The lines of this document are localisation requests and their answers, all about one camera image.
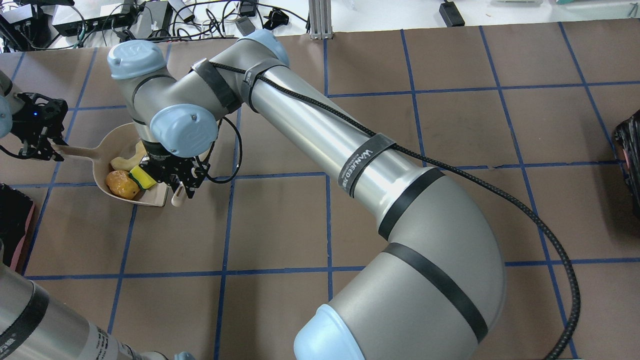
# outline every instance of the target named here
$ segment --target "printed label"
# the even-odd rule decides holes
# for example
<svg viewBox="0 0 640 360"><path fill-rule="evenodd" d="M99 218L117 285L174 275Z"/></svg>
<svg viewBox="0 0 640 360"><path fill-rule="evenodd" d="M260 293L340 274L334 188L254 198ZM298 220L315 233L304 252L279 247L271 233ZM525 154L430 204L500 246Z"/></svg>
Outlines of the printed label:
<svg viewBox="0 0 640 360"><path fill-rule="evenodd" d="M124 355L126 359L142 360L142 357L129 345L119 342L94 324L90 322L87 324L89 335L78 360L117 360L118 354Z"/></svg>

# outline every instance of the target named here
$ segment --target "dustpan handle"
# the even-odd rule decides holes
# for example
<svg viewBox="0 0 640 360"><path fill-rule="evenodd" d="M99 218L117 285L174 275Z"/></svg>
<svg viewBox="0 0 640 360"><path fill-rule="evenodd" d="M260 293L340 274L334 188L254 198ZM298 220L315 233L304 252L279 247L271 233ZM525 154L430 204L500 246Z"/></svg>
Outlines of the dustpan handle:
<svg viewBox="0 0 640 360"><path fill-rule="evenodd" d="M90 158L93 160L98 159L98 152L95 149L68 145L53 145L53 148L62 155L80 156L82 158Z"/></svg>

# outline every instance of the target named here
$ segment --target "sticker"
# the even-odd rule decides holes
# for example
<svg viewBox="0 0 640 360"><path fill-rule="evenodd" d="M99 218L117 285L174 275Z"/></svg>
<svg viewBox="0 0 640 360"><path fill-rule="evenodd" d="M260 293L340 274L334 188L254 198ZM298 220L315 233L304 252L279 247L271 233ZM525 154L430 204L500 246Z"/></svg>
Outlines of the sticker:
<svg viewBox="0 0 640 360"><path fill-rule="evenodd" d="M118 354L123 354L131 360L142 360L142 357L129 345L119 342L113 335L94 324L90 322L87 324L89 335L78 360L117 360Z"/></svg>
<svg viewBox="0 0 640 360"><path fill-rule="evenodd" d="M113 15L116 12L115 10L119 6L122 6L122 3L120 3L120 4L115 3L115 4L109 4L109 5L100 6L100 16L103 17L103 16Z"/></svg>

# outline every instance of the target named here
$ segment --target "blue tape line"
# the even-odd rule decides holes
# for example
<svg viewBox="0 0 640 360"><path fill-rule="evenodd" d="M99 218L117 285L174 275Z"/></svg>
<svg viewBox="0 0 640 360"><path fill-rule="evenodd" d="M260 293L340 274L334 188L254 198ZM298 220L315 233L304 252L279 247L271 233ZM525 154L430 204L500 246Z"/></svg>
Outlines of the blue tape line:
<svg viewBox="0 0 640 360"><path fill-rule="evenodd" d="M110 106L86 106L84 108L73 108L69 110L76 111L93 111L93 110L115 110L115 109L126 109L126 105L110 105Z"/></svg>
<svg viewBox="0 0 640 360"><path fill-rule="evenodd" d="M503 86L503 90L519 90L519 89L548 89L548 88L577 88L583 84L551 84L551 85L514 85Z"/></svg>
<svg viewBox="0 0 640 360"><path fill-rule="evenodd" d="M289 172L284 174L258 174L258 175L238 175L236 179L271 179L275 177L305 177L305 176L325 176L324 172Z"/></svg>
<svg viewBox="0 0 640 360"><path fill-rule="evenodd" d="M603 166L603 165L619 165L619 160L605 160L605 161L575 161L573 163L525 163L526 168L537 167L576 167L576 166ZM489 165L462 165L456 167L460 170L488 170L490 168L520 168L520 164L504 164L498 166ZM257 175L238 175L236 179L271 179L279 177L308 177L308 176L325 176L325 172L289 172L282 174L257 174ZM21 188L47 188L49 184L10 184L14 189ZM96 183L54 183L51 185L54 188L66 188L66 187L80 187L80 186L98 186Z"/></svg>
<svg viewBox="0 0 640 360"><path fill-rule="evenodd" d="M82 275L31 275L25 276L27 280L48 281L48 280L96 280L96 279L117 279L119 274L82 274Z"/></svg>
<svg viewBox="0 0 640 360"><path fill-rule="evenodd" d="M587 86L638 85L640 81L613 81L608 83L587 83Z"/></svg>
<svg viewBox="0 0 640 360"><path fill-rule="evenodd" d="M169 44L166 46L166 54L164 55L164 58L166 59L166 63L167 63L167 65L169 64L169 55L171 54L171 47L172 47L172 45L173 45L172 43L169 43Z"/></svg>
<svg viewBox="0 0 640 360"><path fill-rule="evenodd" d="M597 258L597 259L573 259L574 265L597 265L597 264L629 264L640 263L640 258ZM548 266L562 265L560 260L532 260L532 261L507 261L504 266ZM357 272L364 270L364 266L333 266L332 272ZM328 267L319 268L281 268L281 269L256 269L256 270L227 270L226 276L244 275L266 275L266 274L300 274L300 273L320 273L328 272ZM130 273L122 274L123 279L157 279L166 277L207 277L221 276L222 271L191 271L191 272L151 272L151 273ZM81 275L30 275L25 276L28 280L51 281L51 280L86 280L86 279L117 279L120 274L81 274Z"/></svg>
<svg viewBox="0 0 640 360"><path fill-rule="evenodd" d="M602 116L600 115L600 111L598 110L598 106L596 106L596 102L593 99L593 95L591 95L591 90L589 89L589 85L587 84L587 80L584 78L584 74L582 73L582 69L580 68L580 64L578 64L578 58L576 58L575 53L573 52L573 48L571 47L571 42L569 41L569 38L566 36L566 31L564 30L564 26L562 25L562 22L558 22L558 26L560 27L560 32L562 33L562 36L564 38L564 42L566 43L567 49L569 50L569 53L571 54L571 58L573 59L573 63L575 64L575 68L576 70L578 70L578 75L580 76L580 80L582 80L582 85L584 86L585 91L587 92L587 96L589 97L589 102L591 102L591 106L593 107L593 111L596 114L596 118L598 118L598 122L600 123L600 127L602 128L602 132L604 132L604 135L607 138L607 141L609 142L609 146L611 146L611 151L613 152L613 156L618 159L618 155L616 154L616 148L613 145L613 141L611 140L611 135L609 134L609 131L607 130L607 126L605 125L604 121L602 120Z"/></svg>
<svg viewBox="0 0 640 360"><path fill-rule="evenodd" d="M470 92L470 91L489 91L498 90L495 86L486 86L479 88L451 88L451 89L431 89L431 90L416 90L416 94L436 94L442 92Z"/></svg>
<svg viewBox="0 0 640 360"><path fill-rule="evenodd" d="M131 208L131 219L129 220L129 229L127 230L127 238L122 251L122 260L120 261L120 272L118 273L118 283L116 284L116 292L113 296L113 305L111 306L111 316L109 317L109 326L107 332L113 332L113 323L116 319L116 311L118 311L118 301L120 300L120 290L122 289L122 279L124 269L127 266L127 257L129 256L129 245L131 244L131 236L133 234L133 225L136 222L136 214L138 213L138 205L134 204Z"/></svg>
<svg viewBox="0 0 640 360"><path fill-rule="evenodd" d="M332 254L332 232L331 232L331 178L325 176L325 196L326 196L326 266L327 266L327 288L328 299L333 299L333 254Z"/></svg>
<svg viewBox="0 0 640 360"><path fill-rule="evenodd" d="M324 63L324 96L329 96L329 55L326 39L323 39L323 63Z"/></svg>
<svg viewBox="0 0 640 360"><path fill-rule="evenodd" d="M18 64L15 66L15 70L13 71L13 74L11 75L11 81L15 80L15 77L18 76L18 70L20 70L20 66L22 65L22 60L24 59L24 55L26 53L22 53L20 55L20 58L18 59Z"/></svg>
<svg viewBox="0 0 640 360"><path fill-rule="evenodd" d="M418 144L420 146L420 155L424 156L424 142L422 141L422 126L420 125L420 113L418 112L418 100L415 97L415 84L413 82L413 70L411 69L411 59L409 59L409 49L406 46L406 38L404 37L404 29L400 29L400 37L402 39L402 47L404 49L404 59L406 60L406 69L409 75L409 85L411 86L411 98L413 101L413 116L415 117L415 129L418 132ZM427 163L422 162L422 166L426 167Z"/></svg>
<svg viewBox="0 0 640 360"><path fill-rule="evenodd" d="M505 261L504 266L506 267L516 267L516 266L546 266L549 262L545 260L538 261Z"/></svg>
<svg viewBox="0 0 640 360"><path fill-rule="evenodd" d="M529 196L529 202L531 203L531 209L534 211L535 214L538 214L538 209L536 207L536 201L533 197L533 191L531 190L531 184L529 182L529 176L527 175L527 170L524 167L524 161L522 160L522 153L520 152L520 146L518 144L518 139L516 137L516 133L515 130L513 128L513 123L511 121L511 116L509 115L509 110L507 109L507 103L504 99L504 94L502 92L502 87L500 85L500 79L498 78L498 73L495 69L495 64L493 63L493 58L491 56L491 51L489 50L489 44L486 41L486 37L484 35L484 29L482 26L478 27L478 30L480 31L480 36L482 37L482 41L484 44L484 49L486 51L486 55L489 59L489 64L491 65L491 71L493 73L493 78L495 79L495 84L498 88L498 94L500 95L500 102L502 103L502 108L504 110L504 116L506 117L507 120L507 124L509 126L509 131L511 132L511 137L513 139L513 146L515 148L516 151L516 155L518 156L518 163L520 165L520 169L522 171L522 177L524 179L524 183L525 183L525 187L527 188L527 194ZM540 243L542 245L542 250L545 254L545 260L547 262L547 269L549 271L549 276L551 278L551 283L553 285L553 289L554 289L554 293L556 295L556 302L558 305L558 310L560 311L560 316L563 320L563 323L566 324L566 315L565 315L565 311L564 311L564 304L562 301L562 296L560 294L560 289L559 286L557 284L557 280L556 280L556 273L554 271L553 266L550 263L550 256L549 256L549 251L547 249L547 241L544 237L544 234L542 232L542 230L540 228L538 228L538 236L540 237ZM577 357L577 352L575 350L575 346L573 344L573 340L571 340L569 342L569 346L571 348L572 351L572 356L573 357Z"/></svg>
<svg viewBox="0 0 640 360"><path fill-rule="evenodd" d="M91 62L89 63L89 67L87 68L86 75L84 75L84 83L83 83L82 89L80 89L80 94L78 95L77 104L80 104L80 102L82 101L82 97L84 96L84 90L86 88L87 82L89 81L89 76L91 75L91 71L93 70L93 63L95 62L95 55L97 54L97 52L98 52L98 48L96 47L93 50L93 56L91 57ZM76 118L77 111L73 111L73 113L74 114L67 128L67 135L65 137L65 141L71 134L71 130L73 129L73 126L74 126L74 119ZM27 267L29 266L29 260L31 259L33 248L35 247L36 240L38 239L38 234L40 233L40 225L42 225L42 219L44 217L45 212L47 211L47 205L49 203L49 198L51 197L51 190L53 189L53 184L56 182L56 176L58 176L58 170L60 169L60 164L61 163L58 162L56 164L55 169L53 170L53 175L51 176L51 180L49 181L49 188L47 189L47 195L45 196L44 201L42 202L42 209L40 210L40 215L38 216L38 221L36 222L36 226L33 231L33 236L31 237L31 244L29 244L29 250L27 251L27 256L24 260L24 266L22 267L23 276L27 271Z"/></svg>
<svg viewBox="0 0 640 360"><path fill-rule="evenodd" d="M16 184L16 185L9 185L9 186L14 189L47 188L49 187L49 184Z"/></svg>
<svg viewBox="0 0 640 360"><path fill-rule="evenodd" d="M84 81L82 83L82 88L80 88L80 96L78 96L78 102L76 103L76 108L80 107L80 102L84 96L84 91L86 90L86 85L89 83L89 76L91 75L91 70L93 70L93 64L95 63L95 57L98 54L98 48L93 49L93 54L91 55L91 61L89 62L89 69L86 71L86 75L84 76Z"/></svg>
<svg viewBox="0 0 640 360"><path fill-rule="evenodd" d="M240 130L242 118L242 108L239 108L236 115L236 127ZM235 169L238 161L239 142L236 139L236 145L234 146L234 162L233 168ZM234 195L236 191L236 179L231 180L231 186L229 188L229 204L227 208L227 229L225 231L225 250L222 256L222 272L220 278L220 295L218 297L218 316L216 319L216 337L213 345L213 358L218 360L220 358L220 339L222 333L222 319L223 309L225 305L225 288L227 286L227 265L229 259L229 245L231 242L231 224L234 208Z"/></svg>
<svg viewBox="0 0 640 360"><path fill-rule="evenodd" d="M388 95L410 95L411 91L388 91L388 92L358 92L353 94L329 94L327 97L365 97L365 96L388 96Z"/></svg>

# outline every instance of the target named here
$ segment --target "brown table surface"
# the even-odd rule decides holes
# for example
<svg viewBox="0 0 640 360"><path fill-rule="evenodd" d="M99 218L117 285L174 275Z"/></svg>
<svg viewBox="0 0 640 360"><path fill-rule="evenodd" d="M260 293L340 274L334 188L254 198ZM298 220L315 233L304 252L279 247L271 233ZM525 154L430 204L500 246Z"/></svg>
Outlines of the brown table surface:
<svg viewBox="0 0 640 360"><path fill-rule="evenodd" d="M640 354L640 222L611 138L640 107L639 38L640 22L629 19L281 41L293 70L360 122L534 206L575 260L582 290L564 356L606 360ZM160 46L181 77L232 43ZM66 99L69 144L91 147L130 121L108 51L0 54L0 69L24 91ZM27 277L139 351L294 359L297 331L385 241L373 217L264 119L246 106L233 119L245 144L241 176L204 184L182 208L111 199L88 161L0 156L0 181L37 204ZM0 143L19 146L11 136ZM216 150L215 173L229 174L229 128ZM558 257L523 214L457 180L489 219L508 273L503 314L474 359L542 357L570 299Z"/></svg>

